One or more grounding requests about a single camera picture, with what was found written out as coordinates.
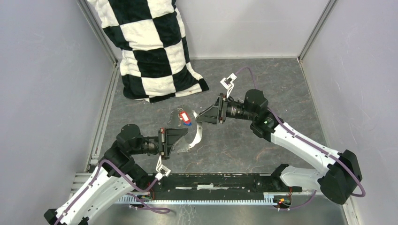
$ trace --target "white square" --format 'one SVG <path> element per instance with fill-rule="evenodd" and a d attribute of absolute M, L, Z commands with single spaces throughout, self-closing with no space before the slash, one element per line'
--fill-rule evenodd
<path fill-rule="evenodd" d="M 193 76 L 196 80 L 200 80 L 200 79 L 203 78 L 200 74 L 196 73 L 196 72 L 192 69 L 191 62 L 188 62 L 188 63 L 187 63 L 187 70 L 192 74 L 192 76 Z"/>
<path fill-rule="evenodd" d="M 122 50 L 122 61 L 120 62 L 120 74 L 122 76 L 130 74 L 133 76 L 141 76 L 137 60 L 133 51 Z"/>
<path fill-rule="evenodd" d="M 178 8 L 176 8 L 176 13 L 177 13 L 177 21 L 178 21 L 178 26 L 180 26 L 180 31 L 181 31 L 181 37 L 185 37 L 185 27 L 183 20 L 181 18 L 180 11 L 178 11 Z"/>
<path fill-rule="evenodd" d="M 176 45 L 166 47 L 164 50 L 166 50 L 172 74 L 180 72 L 185 66 L 183 41 L 181 40 Z"/>
<path fill-rule="evenodd" d="M 89 3 L 94 6 L 95 10 L 98 13 L 99 18 L 101 19 L 101 27 L 114 27 L 119 26 L 119 22 L 116 19 L 115 13 L 108 0 L 88 0 Z"/>
<path fill-rule="evenodd" d="M 134 50 L 148 51 L 163 47 L 153 20 L 131 22 L 120 25 L 120 28 L 124 38 Z"/>
<path fill-rule="evenodd" d="M 171 0 L 147 0 L 147 2 L 153 19 L 174 12 Z"/>
<path fill-rule="evenodd" d="M 202 91 L 202 89 L 200 88 L 200 84 L 197 83 L 197 84 L 193 85 L 190 88 L 187 88 L 185 90 L 176 92 L 176 97 L 184 97 L 184 96 L 187 96 L 187 95 L 199 93 L 201 91 Z"/>
<path fill-rule="evenodd" d="M 142 77 L 141 79 L 147 95 L 164 96 L 176 92 L 172 75 L 160 78 Z"/>

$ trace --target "cable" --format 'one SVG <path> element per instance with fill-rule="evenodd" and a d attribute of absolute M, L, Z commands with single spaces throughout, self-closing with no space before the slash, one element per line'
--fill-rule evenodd
<path fill-rule="evenodd" d="M 315 198 L 315 194 L 316 194 L 316 190 L 314 190 L 314 193 L 312 194 L 312 196 L 304 204 L 301 204 L 301 205 L 298 205 L 295 207 L 291 207 L 291 208 L 287 208 L 287 209 L 278 208 L 278 211 L 290 211 L 290 210 L 296 210 L 301 207 L 304 207 L 304 206 L 308 205 Z"/>
<path fill-rule="evenodd" d="M 149 187 L 147 187 L 145 190 L 140 189 L 139 187 L 137 187 L 137 185 L 135 185 L 119 168 L 117 168 L 117 166 L 115 166 L 115 164 L 113 164 L 111 161 L 107 160 L 107 159 L 103 159 L 99 165 L 98 165 L 98 170 L 96 171 L 95 175 L 92 177 L 92 180 L 90 181 L 90 183 L 88 183 L 88 185 L 83 189 L 82 192 L 80 192 L 80 194 L 66 207 L 66 209 L 62 212 L 62 214 L 60 215 L 60 217 L 57 219 L 57 221 L 54 223 L 54 225 L 58 225 L 58 223 L 62 220 L 62 218 L 64 217 L 64 214 L 66 215 L 68 213 L 68 211 L 70 210 L 70 208 L 72 208 L 72 206 L 83 196 L 83 194 L 90 188 L 92 187 L 92 184 L 95 182 L 95 180 L 98 177 L 98 174 L 100 173 L 100 168 L 102 167 L 102 165 L 106 163 L 108 165 L 110 165 L 119 175 L 121 175 L 131 186 L 133 186 L 134 189 L 136 189 L 139 192 L 147 192 L 148 190 L 150 190 L 155 183 L 158 181 L 157 178 L 155 178 L 151 185 L 149 185 Z"/>
<path fill-rule="evenodd" d="M 243 68 L 241 68 L 240 70 L 237 71 L 236 74 L 238 74 L 239 72 L 241 72 L 241 71 L 242 71 L 243 69 L 245 69 L 245 68 L 247 68 L 247 69 L 249 70 L 250 75 L 252 76 L 254 88 L 255 88 L 255 89 L 258 89 L 258 88 L 257 88 L 256 80 L 254 79 L 254 74 L 253 74 L 252 70 L 251 70 L 249 67 L 243 67 Z M 293 131 L 289 130 L 289 129 L 281 122 L 281 120 L 279 119 L 278 115 L 277 115 L 271 108 L 268 108 L 268 110 L 274 115 L 276 121 L 278 121 L 278 123 L 279 123 L 287 132 L 289 132 L 291 135 L 293 135 L 293 136 L 296 137 L 297 139 L 301 140 L 302 142 L 304 142 L 304 143 L 310 145 L 311 147 L 317 149 L 318 151 L 322 152 L 323 154 L 325 154 L 326 156 L 330 157 L 331 159 L 335 160 L 338 164 L 340 164 L 340 166 L 342 166 L 342 167 L 347 171 L 347 173 L 352 177 L 352 179 L 355 181 L 355 183 L 358 185 L 358 187 L 360 188 L 360 190 L 361 190 L 361 192 L 362 192 L 361 194 L 352 193 L 352 194 L 351 194 L 352 196 L 355 196 L 355 197 L 365 197 L 366 192 L 365 192 L 364 187 L 363 187 L 362 184 L 360 183 L 359 179 L 354 175 L 354 173 L 353 173 L 353 172 L 352 172 L 340 159 L 338 159 L 337 157 L 335 157 L 335 156 L 333 156 L 333 155 L 330 155 L 327 151 L 323 150 L 322 148 L 320 148 L 320 147 L 316 146 L 315 144 L 313 144 L 313 143 L 307 141 L 306 139 L 304 139 L 304 138 L 302 138 L 302 137 L 296 135 Z"/>
<path fill-rule="evenodd" d="M 171 212 L 171 209 L 168 209 L 168 208 L 149 207 L 147 204 L 145 204 L 145 202 L 142 199 L 138 198 L 137 196 L 135 196 L 133 194 L 127 193 L 126 195 L 133 196 L 137 201 L 139 201 L 145 207 L 145 208 L 136 208 L 138 210 L 150 210 L 152 212 L 159 213 L 159 214 L 167 214 L 167 213 Z"/>
<path fill-rule="evenodd" d="M 248 69 L 248 70 L 249 70 L 250 75 L 252 76 L 252 79 L 253 79 L 254 88 L 255 88 L 255 89 L 258 89 L 258 88 L 257 88 L 256 79 L 254 78 L 253 71 L 252 71 L 252 69 L 250 69 L 250 67 L 242 67 L 242 68 L 240 68 L 240 69 L 235 73 L 235 75 L 238 75 L 238 74 L 239 74 L 240 72 L 242 72 L 242 70 L 244 70 L 244 69 Z"/>

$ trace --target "black square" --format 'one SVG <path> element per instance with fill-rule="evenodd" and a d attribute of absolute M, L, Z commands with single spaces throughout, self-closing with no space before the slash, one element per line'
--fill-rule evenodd
<path fill-rule="evenodd" d="M 120 25 L 152 19 L 147 0 L 108 0 Z"/>
<path fill-rule="evenodd" d="M 129 50 L 129 51 L 133 50 L 130 47 L 129 42 L 126 41 L 126 39 L 124 38 L 120 26 L 105 27 L 103 30 L 116 47 L 121 48 L 123 50 Z"/>
<path fill-rule="evenodd" d="M 186 42 L 186 36 L 183 37 L 182 40 L 183 40 L 185 63 L 188 63 L 189 62 L 189 52 L 188 52 L 188 43 Z"/>
<path fill-rule="evenodd" d="M 142 77 L 159 78 L 172 75 L 164 48 L 148 51 L 133 50 L 133 53 Z"/>
<path fill-rule="evenodd" d="M 177 8 L 176 0 L 171 0 L 171 4 L 173 5 L 174 10 Z"/>
<path fill-rule="evenodd" d="M 181 31 L 176 12 L 154 18 L 153 23 L 164 47 L 176 45 L 181 41 Z"/>
<path fill-rule="evenodd" d="M 163 95 L 163 96 L 155 96 L 155 97 L 150 97 L 149 98 L 149 103 L 155 103 L 155 102 L 160 102 L 169 98 L 173 98 L 175 97 L 176 94 L 175 93 L 170 93 L 168 95 Z"/>
<path fill-rule="evenodd" d="M 127 74 L 122 76 L 122 81 L 124 85 L 123 95 L 126 98 L 141 99 L 149 97 L 145 94 L 145 89 L 142 85 L 141 77 Z"/>
<path fill-rule="evenodd" d="M 180 72 L 173 74 L 173 82 L 176 91 L 182 91 L 197 84 L 198 80 L 196 80 L 195 77 L 193 77 L 188 71 L 186 66 L 184 66 Z"/>

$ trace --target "white bracket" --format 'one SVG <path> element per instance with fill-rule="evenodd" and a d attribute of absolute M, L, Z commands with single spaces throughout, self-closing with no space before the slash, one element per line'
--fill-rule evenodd
<path fill-rule="evenodd" d="M 161 180 L 163 177 L 168 177 L 171 173 L 171 170 L 167 168 L 165 165 L 161 163 L 161 156 L 159 156 L 158 164 L 156 165 L 156 178 Z"/>
<path fill-rule="evenodd" d="M 227 98 L 230 96 L 232 89 L 234 88 L 234 80 L 236 80 L 236 75 L 232 73 L 229 77 L 223 78 L 220 83 L 227 89 Z"/>

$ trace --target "clear plastic bag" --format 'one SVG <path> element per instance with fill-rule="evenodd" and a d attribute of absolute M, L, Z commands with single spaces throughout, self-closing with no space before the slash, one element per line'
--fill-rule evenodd
<path fill-rule="evenodd" d="M 186 112 L 191 120 L 191 125 L 185 125 L 180 116 L 181 112 Z M 169 128 L 188 128 L 188 133 L 175 144 L 174 150 L 177 153 L 188 152 L 202 138 L 202 124 L 195 120 L 196 113 L 187 105 L 180 105 L 170 114 L 168 122 Z"/>

